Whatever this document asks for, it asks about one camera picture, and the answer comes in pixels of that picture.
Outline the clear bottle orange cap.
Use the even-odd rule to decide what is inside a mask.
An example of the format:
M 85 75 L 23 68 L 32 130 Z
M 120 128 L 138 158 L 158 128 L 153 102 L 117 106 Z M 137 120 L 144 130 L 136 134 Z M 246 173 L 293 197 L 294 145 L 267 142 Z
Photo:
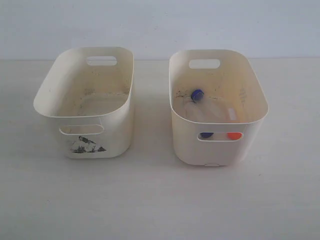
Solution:
M 228 109 L 228 114 L 229 114 L 230 121 L 234 122 L 238 119 L 237 113 L 233 108 Z M 240 139 L 242 137 L 242 135 L 243 134 L 241 132 L 228 132 L 227 133 L 227 137 L 232 141 L 236 141 L 236 140 Z

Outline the cream plastic bin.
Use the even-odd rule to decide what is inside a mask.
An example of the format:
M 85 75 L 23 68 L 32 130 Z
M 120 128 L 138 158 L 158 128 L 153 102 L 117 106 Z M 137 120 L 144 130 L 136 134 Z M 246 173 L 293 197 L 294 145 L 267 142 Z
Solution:
M 223 100 L 226 120 L 200 122 L 187 117 L 184 105 L 197 89 Z M 248 59 L 222 49 L 183 50 L 170 58 L 169 103 L 175 154 L 195 166 L 228 166 L 243 160 L 269 110 Z M 230 121 L 229 108 L 236 111 L 236 121 Z M 242 137 L 230 140 L 228 132 L 242 133 Z M 214 134 L 201 139 L 200 133 Z
M 54 61 L 34 110 L 71 159 L 114 158 L 134 129 L 134 55 L 122 47 L 80 47 Z

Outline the clear bottle blue cap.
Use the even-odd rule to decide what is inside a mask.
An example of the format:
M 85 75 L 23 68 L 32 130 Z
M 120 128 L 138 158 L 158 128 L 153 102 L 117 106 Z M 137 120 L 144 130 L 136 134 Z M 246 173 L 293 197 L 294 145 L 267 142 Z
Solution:
M 186 116 L 195 122 L 219 122 L 227 119 L 223 100 L 205 95 L 201 89 L 194 90 L 191 101 L 184 104 Z

